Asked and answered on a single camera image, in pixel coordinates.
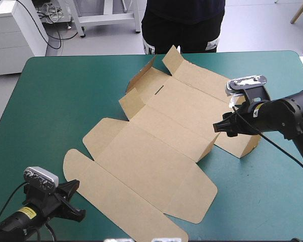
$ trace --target black shirt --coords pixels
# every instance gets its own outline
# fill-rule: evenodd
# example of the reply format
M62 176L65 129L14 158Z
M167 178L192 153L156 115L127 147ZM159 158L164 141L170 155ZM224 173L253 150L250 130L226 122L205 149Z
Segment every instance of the black shirt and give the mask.
M196 24L221 13L225 0L147 0L146 10L178 23Z

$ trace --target cabinet drawer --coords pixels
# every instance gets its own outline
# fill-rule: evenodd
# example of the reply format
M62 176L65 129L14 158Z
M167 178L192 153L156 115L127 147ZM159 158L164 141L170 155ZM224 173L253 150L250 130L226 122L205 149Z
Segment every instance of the cabinet drawer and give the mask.
M12 16L0 17L0 33L17 31L20 31L20 28Z
M0 49L0 75L22 72L26 61L33 56L28 46Z
M21 32L1 33L0 49L27 46L27 41Z

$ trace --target white cabinet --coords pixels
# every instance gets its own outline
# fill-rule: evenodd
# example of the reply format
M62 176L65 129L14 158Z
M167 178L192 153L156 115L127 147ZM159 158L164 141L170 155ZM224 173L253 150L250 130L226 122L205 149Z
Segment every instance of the white cabinet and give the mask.
M48 36L31 0L21 1L32 14L42 35ZM22 72L27 60L45 56L47 44L20 3L0 1L0 75Z

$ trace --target black pants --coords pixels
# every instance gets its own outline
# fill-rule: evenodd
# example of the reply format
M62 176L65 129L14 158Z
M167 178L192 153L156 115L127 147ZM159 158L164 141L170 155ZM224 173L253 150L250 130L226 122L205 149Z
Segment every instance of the black pants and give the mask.
M216 52L224 11L197 24L172 22L146 10L142 20L142 36L146 54L167 53L172 45L182 53Z

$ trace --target wooden chair leg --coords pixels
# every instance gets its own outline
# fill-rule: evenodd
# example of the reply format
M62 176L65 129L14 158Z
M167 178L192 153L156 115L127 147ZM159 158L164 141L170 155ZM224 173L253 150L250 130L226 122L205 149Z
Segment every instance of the wooden chair leg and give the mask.
M295 21L299 18L299 16L301 15L301 13L303 13L303 4L300 7L300 9L297 11L297 13L295 14L295 16L292 18L291 24L295 23Z

